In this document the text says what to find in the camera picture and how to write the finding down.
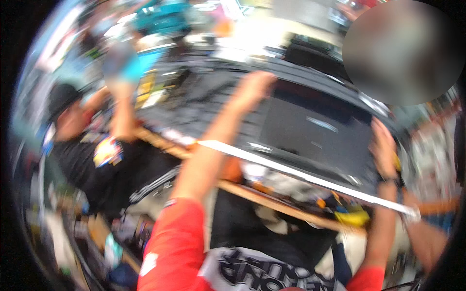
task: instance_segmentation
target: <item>person in black shirt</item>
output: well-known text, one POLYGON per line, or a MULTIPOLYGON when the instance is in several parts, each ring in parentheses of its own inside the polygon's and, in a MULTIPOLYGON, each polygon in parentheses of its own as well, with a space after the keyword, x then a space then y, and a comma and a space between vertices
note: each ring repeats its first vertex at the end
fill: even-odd
POLYGON ((49 122, 55 127, 51 155, 68 182, 84 191, 90 212, 117 217, 149 192, 173 178, 180 161, 133 135, 136 120, 132 89, 119 85, 110 132, 86 130, 110 95, 106 87, 84 105, 82 94, 65 83, 49 95, 49 122))

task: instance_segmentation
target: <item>forearm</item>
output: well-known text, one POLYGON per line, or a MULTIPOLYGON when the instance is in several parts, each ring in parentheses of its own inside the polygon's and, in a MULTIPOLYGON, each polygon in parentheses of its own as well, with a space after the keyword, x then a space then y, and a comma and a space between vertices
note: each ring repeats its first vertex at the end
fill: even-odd
MULTIPOLYGON (((226 144, 234 141, 243 114, 225 107, 210 125, 202 140, 216 140, 226 144)), ((225 155, 207 147, 198 146, 185 161, 175 183, 172 198, 188 197, 202 201, 215 186, 225 155)))
MULTIPOLYGON (((380 184, 378 196, 395 201, 397 188, 394 184, 380 184)), ((379 266, 385 268, 395 237, 396 212, 376 206, 372 225, 367 235, 366 255, 361 267, 379 266)))
POLYGON ((110 92, 105 86, 102 89, 95 92, 86 102, 86 104, 83 105, 82 108, 85 111, 87 110, 98 111, 100 110, 100 108, 102 108, 103 103, 105 102, 105 100, 107 99, 109 95, 110 95, 110 92))
POLYGON ((424 221, 409 224, 406 230, 416 257, 426 272, 430 272, 446 246, 446 234, 424 221))
POLYGON ((134 118, 134 108, 131 102, 131 96, 119 98, 116 100, 115 113, 112 120, 110 133, 117 139, 132 142, 134 137, 134 127, 136 121, 134 118))

